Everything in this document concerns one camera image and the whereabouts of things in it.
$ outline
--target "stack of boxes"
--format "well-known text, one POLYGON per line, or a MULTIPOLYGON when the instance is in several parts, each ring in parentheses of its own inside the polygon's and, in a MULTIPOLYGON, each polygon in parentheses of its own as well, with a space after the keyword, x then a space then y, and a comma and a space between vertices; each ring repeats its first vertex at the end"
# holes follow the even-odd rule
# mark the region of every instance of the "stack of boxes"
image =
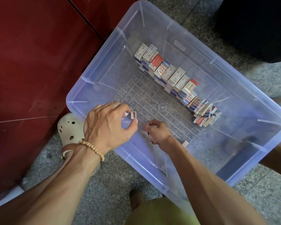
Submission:
POLYGON ((179 99, 184 106, 194 113, 192 120, 194 123, 207 127, 218 120, 221 112, 213 106, 213 103, 200 98, 194 92, 198 82, 195 79, 190 79, 181 67, 176 68, 164 59, 154 45, 151 44, 148 47, 146 44, 142 44, 134 57, 140 65, 140 69, 148 72, 156 82, 165 88, 167 93, 179 99))

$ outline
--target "gray speckled floor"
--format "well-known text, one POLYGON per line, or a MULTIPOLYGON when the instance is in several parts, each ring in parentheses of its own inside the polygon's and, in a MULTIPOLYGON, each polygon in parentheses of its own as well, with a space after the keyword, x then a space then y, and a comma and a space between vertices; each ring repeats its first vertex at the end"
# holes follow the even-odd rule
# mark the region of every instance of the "gray speckled floor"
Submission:
MULTIPOLYGON (((245 75, 268 96, 281 95, 281 62, 262 63, 236 51, 213 32, 214 14, 222 0, 149 0, 245 75)), ((61 164, 61 142, 56 133, 40 153, 23 186, 29 189, 61 164)), ((92 177, 83 194, 73 224, 123 224, 130 213, 128 193, 140 187, 147 199, 161 193, 113 152, 92 177)), ((234 188, 265 217, 281 225, 281 175, 258 165, 234 188)))

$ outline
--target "red cabinet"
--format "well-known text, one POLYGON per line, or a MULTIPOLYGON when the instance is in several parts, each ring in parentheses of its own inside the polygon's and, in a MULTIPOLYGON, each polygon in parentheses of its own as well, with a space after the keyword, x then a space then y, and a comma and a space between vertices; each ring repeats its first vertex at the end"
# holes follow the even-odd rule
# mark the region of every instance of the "red cabinet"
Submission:
POLYGON ((0 0, 0 192, 39 154, 102 43, 68 0, 0 0))
POLYGON ((70 0, 105 39, 138 0, 70 0))

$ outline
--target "beaded bracelet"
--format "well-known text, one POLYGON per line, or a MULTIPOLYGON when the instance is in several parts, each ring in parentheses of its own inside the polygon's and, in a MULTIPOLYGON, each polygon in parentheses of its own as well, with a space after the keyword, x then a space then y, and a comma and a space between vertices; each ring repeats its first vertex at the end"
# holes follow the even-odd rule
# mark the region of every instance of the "beaded bracelet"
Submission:
POLYGON ((104 155, 102 153, 98 152, 98 150, 95 148, 95 146, 92 145, 91 143, 89 143, 87 141, 82 141, 82 140, 80 140, 78 143, 85 145, 85 146, 89 147, 90 149, 92 149, 98 156, 100 156, 101 162, 103 162, 105 160, 104 155))

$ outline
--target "blue plastic bin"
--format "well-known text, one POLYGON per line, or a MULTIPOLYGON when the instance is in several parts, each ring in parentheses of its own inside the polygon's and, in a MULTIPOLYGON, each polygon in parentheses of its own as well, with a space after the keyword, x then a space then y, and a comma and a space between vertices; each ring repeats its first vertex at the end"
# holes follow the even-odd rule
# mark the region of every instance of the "blue plastic bin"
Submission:
MULTIPOLYGON (((82 121, 97 104, 125 102, 138 112, 139 131, 116 152, 187 212, 191 206, 168 155, 141 133, 152 118, 164 121, 187 150, 234 185, 281 141, 281 108, 177 22, 148 1, 134 3, 67 96, 82 121), (191 113, 139 69, 134 54, 153 44, 162 57, 198 81, 195 92, 222 112, 212 126, 191 123, 191 113)), ((131 119, 125 117, 126 128, 131 119)))

